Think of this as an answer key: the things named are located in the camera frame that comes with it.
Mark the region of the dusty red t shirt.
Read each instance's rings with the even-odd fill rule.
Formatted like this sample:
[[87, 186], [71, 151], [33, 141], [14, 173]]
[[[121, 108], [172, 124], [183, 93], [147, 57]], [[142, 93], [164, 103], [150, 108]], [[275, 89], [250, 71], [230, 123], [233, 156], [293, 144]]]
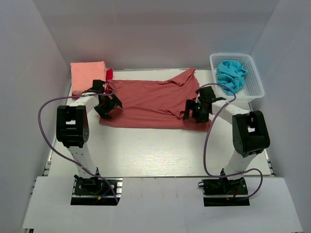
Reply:
[[166, 81], [113, 80], [116, 96], [122, 102], [109, 114], [110, 119], [99, 119], [101, 125], [116, 128], [183, 129], [207, 132], [210, 122], [196, 123], [183, 120], [187, 100], [197, 97], [199, 83], [195, 68]]

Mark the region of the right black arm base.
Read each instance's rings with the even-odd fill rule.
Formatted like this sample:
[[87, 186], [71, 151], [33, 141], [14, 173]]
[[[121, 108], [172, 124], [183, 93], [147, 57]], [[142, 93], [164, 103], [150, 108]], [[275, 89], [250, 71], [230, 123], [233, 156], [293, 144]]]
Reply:
[[249, 206], [248, 189], [244, 178], [204, 179], [198, 183], [203, 189], [205, 207]]

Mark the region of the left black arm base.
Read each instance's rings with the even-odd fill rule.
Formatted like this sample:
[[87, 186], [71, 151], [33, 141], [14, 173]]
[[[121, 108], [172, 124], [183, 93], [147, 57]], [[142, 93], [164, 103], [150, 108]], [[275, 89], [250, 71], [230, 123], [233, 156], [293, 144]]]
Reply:
[[75, 175], [70, 204], [72, 206], [117, 206], [121, 198], [122, 178], [105, 182], [99, 178]]

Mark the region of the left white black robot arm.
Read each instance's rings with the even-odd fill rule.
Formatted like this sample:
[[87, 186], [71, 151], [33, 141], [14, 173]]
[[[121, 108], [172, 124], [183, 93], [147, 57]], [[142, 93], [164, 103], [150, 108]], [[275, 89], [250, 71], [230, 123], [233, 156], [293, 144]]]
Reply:
[[88, 113], [95, 110], [103, 119], [110, 120], [110, 112], [122, 108], [116, 96], [116, 86], [108, 81], [93, 80], [92, 87], [79, 95], [69, 105], [60, 105], [56, 116], [56, 138], [71, 153], [77, 165], [76, 178], [88, 179], [86, 188], [93, 194], [102, 190], [100, 172], [94, 164], [87, 141], [90, 136]]

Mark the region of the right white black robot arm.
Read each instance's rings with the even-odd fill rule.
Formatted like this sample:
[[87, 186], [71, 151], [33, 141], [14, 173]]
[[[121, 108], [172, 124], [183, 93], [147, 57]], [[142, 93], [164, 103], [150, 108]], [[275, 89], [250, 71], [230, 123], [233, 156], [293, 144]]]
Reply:
[[230, 88], [227, 90], [233, 94], [233, 98], [227, 100], [224, 97], [216, 97], [211, 86], [211, 83], [203, 85], [196, 90], [196, 99], [186, 100], [183, 120], [188, 120], [192, 115], [196, 123], [207, 123], [209, 115], [213, 114], [211, 128], [218, 117], [231, 124], [234, 151], [220, 175], [212, 175], [207, 169], [207, 144], [211, 130], [207, 132], [203, 151], [206, 174], [221, 179], [220, 189], [229, 194], [237, 188], [236, 180], [253, 170], [248, 169], [248, 166], [258, 154], [270, 146], [270, 137], [261, 111], [249, 111], [232, 105], [237, 96]]

